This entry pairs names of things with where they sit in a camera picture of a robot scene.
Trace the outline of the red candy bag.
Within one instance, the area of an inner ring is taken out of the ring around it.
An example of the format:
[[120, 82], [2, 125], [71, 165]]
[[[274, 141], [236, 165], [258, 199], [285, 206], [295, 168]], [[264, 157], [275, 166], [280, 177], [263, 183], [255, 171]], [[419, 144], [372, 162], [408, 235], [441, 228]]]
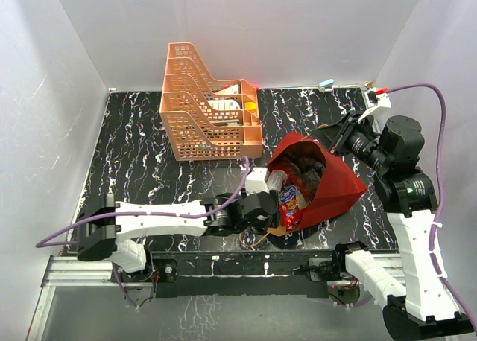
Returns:
[[297, 228], [308, 205], [309, 198], [296, 185], [285, 186], [279, 193], [281, 224], [287, 230]]

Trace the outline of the red brown paper bag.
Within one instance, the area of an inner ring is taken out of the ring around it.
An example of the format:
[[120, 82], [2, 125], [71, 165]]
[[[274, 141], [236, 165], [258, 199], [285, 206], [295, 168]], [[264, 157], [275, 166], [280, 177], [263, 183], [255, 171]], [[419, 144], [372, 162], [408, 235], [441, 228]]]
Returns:
[[279, 143], [267, 165], [269, 173], [274, 170], [288, 174], [282, 189], [296, 185], [308, 198], [297, 228], [287, 230], [281, 224], [266, 232], [255, 232], [262, 238], [282, 237], [316, 226], [326, 220], [348, 212], [367, 190], [367, 186], [355, 175], [342, 159], [332, 155], [319, 142], [291, 132]]

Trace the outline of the aluminium front rail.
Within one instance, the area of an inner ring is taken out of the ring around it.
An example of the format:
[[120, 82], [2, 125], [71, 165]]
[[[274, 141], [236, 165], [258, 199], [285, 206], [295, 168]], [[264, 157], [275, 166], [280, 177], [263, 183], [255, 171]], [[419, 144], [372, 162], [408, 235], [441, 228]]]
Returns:
[[[219, 255], [201, 258], [179, 254], [177, 274], [199, 278], [278, 278], [291, 277], [298, 263], [290, 258], [271, 255], [237, 259]], [[43, 276], [43, 287], [99, 286], [115, 283], [113, 265], [109, 261], [79, 261], [75, 257], [52, 257]]]

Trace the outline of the silver foil snack packet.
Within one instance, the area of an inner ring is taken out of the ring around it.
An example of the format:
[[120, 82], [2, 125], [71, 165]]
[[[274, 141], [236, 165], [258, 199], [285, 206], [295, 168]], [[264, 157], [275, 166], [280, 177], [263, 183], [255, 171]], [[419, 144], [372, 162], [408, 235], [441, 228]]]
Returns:
[[269, 173], [266, 184], [269, 191], [281, 191], [288, 174], [283, 170], [273, 170]]

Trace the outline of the light blue eraser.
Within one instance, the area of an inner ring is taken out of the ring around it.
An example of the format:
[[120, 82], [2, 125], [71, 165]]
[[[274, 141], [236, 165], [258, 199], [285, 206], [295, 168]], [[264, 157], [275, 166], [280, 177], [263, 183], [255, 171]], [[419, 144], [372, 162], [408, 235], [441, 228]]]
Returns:
[[320, 92], [332, 91], [334, 82], [333, 79], [324, 80], [318, 84], [318, 90]]

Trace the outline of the peach plastic file organizer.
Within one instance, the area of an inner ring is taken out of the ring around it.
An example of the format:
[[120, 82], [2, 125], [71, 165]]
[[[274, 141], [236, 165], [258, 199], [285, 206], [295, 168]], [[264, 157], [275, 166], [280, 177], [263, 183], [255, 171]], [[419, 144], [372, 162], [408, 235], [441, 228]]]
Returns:
[[[241, 93], [217, 95], [239, 83]], [[244, 109], [257, 102], [255, 113]], [[257, 89], [243, 79], [217, 80], [190, 42], [168, 46], [159, 114], [177, 161], [258, 159], [263, 151]]]

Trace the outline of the orange yellow round object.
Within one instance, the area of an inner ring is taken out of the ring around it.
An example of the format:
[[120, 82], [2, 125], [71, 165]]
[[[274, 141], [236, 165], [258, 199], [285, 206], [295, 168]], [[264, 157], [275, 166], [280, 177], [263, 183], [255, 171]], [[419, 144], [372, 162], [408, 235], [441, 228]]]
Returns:
[[255, 101], [247, 101], [244, 103], [244, 109], [248, 112], [255, 113], [257, 110], [257, 102]]

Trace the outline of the white box in organizer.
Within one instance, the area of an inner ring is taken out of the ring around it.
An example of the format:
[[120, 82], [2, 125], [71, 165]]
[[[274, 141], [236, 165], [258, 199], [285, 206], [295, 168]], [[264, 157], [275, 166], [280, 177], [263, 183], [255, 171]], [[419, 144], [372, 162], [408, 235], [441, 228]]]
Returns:
[[216, 92], [217, 95], [237, 95], [241, 93], [241, 85], [239, 83], [229, 85]]

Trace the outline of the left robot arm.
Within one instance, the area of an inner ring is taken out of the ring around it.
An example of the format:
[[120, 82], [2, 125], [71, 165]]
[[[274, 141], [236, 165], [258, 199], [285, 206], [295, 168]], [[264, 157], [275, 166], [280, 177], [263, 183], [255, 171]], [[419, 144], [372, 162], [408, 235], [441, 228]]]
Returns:
[[226, 237], [246, 229], [266, 232], [280, 222], [275, 191], [222, 194], [170, 205], [120, 203], [112, 194], [104, 207], [82, 220], [78, 228], [79, 261], [109, 261], [144, 281], [154, 271], [139, 238], [157, 235]]

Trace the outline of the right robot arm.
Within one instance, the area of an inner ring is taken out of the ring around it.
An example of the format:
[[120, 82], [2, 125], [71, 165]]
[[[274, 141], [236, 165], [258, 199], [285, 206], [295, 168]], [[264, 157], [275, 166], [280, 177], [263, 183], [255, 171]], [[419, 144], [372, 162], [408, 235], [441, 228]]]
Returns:
[[476, 331], [476, 321], [444, 278], [438, 249], [437, 197], [417, 166], [424, 145], [421, 125], [390, 117], [381, 133], [371, 116], [349, 113], [312, 132], [333, 155], [353, 154], [373, 172], [374, 190], [399, 247], [404, 282], [384, 269], [362, 242], [339, 244], [332, 257], [337, 277], [355, 277], [382, 309], [393, 340], [427, 340]]

